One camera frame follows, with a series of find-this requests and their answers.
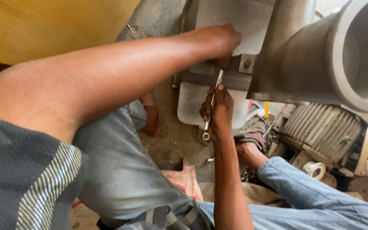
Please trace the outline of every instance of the bare foot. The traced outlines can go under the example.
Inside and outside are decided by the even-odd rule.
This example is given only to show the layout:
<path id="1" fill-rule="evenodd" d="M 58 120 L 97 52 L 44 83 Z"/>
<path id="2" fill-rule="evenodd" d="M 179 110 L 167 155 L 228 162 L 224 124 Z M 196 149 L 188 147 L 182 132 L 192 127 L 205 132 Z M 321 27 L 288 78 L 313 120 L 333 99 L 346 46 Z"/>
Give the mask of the bare foot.
<path id="1" fill-rule="evenodd" d="M 259 166 L 268 160 L 268 157 L 263 155 L 256 144 L 252 142 L 236 144 L 235 149 L 238 154 L 238 160 L 254 172 L 257 172 Z"/>
<path id="2" fill-rule="evenodd" d="M 151 92 L 147 92 L 139 100 L 147 113 L 146 125 L 141 130 L 151 137 L 157 137 L 161 133 L 161 127 L 154 97 Z"/>

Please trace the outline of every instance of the yellow painted surface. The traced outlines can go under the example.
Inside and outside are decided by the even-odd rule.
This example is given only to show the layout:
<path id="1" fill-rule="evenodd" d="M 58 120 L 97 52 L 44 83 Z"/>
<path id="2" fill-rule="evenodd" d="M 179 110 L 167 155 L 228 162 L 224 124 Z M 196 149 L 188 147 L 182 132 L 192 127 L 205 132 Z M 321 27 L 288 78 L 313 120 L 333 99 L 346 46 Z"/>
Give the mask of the yellow painted surface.
<path id="1" fill-rule="evenodd" d="M 18 64 L 116 40 L 140 0 L 0 0 L 0 62 Z"/>

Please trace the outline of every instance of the forearm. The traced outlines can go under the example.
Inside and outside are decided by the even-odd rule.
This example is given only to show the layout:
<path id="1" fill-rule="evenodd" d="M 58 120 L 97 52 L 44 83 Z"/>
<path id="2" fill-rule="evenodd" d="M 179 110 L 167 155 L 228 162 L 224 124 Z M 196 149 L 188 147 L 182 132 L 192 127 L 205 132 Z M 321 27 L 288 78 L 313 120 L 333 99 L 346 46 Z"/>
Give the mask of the forearm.
<path id="1" fill-rule="evenodd" d="M 0 74 L 0 119 L 70 142 L 83 123 L 216 56 L 220 40 L 203 33 L 120 42 L 14 66 Z"/>
<path id="2" fill-rule="evenodd" d="M 214 152 L 216 229 L 253 229 L 241 187 L 238 158 L 232 136 L 215 142 Z"/>

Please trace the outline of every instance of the gray pants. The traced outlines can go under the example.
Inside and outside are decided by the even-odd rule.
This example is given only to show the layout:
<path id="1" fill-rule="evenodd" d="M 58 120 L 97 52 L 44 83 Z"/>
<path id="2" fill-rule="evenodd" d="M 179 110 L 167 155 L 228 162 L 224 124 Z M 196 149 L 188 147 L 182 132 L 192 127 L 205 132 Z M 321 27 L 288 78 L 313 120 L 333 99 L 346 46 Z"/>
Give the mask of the gray pants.
<path id="1" fill-rule="evenodd" d="M 146 210 L 169 205 L 177 217 L 192 199 L 173 186 L 147 154 L 136 130 L 146 123 L 139 101 L 80 128 L 73 144 L 90 156 L 79 198 L 102 222 L 118 227 Z M 368 229 L 368 203 L 337 191 L 282 158 L 272 158 L 258 177 L 296 209 L 249 205 L 255 229 Z M 199 202 L 213 221 L 214 203 Z"/>

